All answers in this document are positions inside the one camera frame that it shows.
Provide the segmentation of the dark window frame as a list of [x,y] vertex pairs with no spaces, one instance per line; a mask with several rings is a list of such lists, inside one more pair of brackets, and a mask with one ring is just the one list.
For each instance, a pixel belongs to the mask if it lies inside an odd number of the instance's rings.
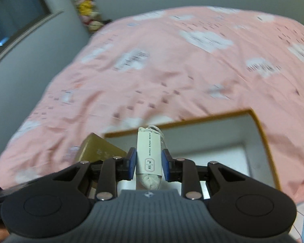
[[46,0],[0,0],[0,62],[14,46],[58,14]]

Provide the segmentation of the orange white storage box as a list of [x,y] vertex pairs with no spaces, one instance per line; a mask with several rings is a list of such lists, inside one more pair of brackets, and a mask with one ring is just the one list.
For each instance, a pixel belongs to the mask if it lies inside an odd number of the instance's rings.
[[252,110],[161,124],[174,159],[185,158],[206,166],[217,161],[259,182],[280,189],[272,155],[260,122]]

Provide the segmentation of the white paper-wrapped sachet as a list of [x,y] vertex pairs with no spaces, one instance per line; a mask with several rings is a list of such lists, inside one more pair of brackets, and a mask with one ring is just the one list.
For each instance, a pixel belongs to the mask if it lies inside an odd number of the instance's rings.
[[137,189],[158,190],[162,181],[162,150],[167,148],[162,131],[155,125],[140,127],[137,134]]

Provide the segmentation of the hanging plush toy stack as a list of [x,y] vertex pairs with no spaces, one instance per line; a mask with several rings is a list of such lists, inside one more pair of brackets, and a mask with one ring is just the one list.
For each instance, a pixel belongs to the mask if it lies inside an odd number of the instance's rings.
[[102,14],[95,0],[71,0],[82,23],[89,33],[95,33],[104,26]]

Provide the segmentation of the gold cardboard box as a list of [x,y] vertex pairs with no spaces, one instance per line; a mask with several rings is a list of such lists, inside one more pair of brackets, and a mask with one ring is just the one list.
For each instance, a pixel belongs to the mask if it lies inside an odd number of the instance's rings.
[[125,157],[127,153],[95,133],[90,133],[76,153],[76,161],[105,161],[114,156]]

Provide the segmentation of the pink cloud-print bedspread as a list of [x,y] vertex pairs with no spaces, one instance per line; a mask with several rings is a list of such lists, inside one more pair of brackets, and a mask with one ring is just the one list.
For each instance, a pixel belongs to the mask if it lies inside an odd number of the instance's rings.
[[0,186],[68,167],[90,133],[247,108],[266,133],[283,191],[304,201],[304,25],[221,7],[123,18],[47,86],[0,156]]

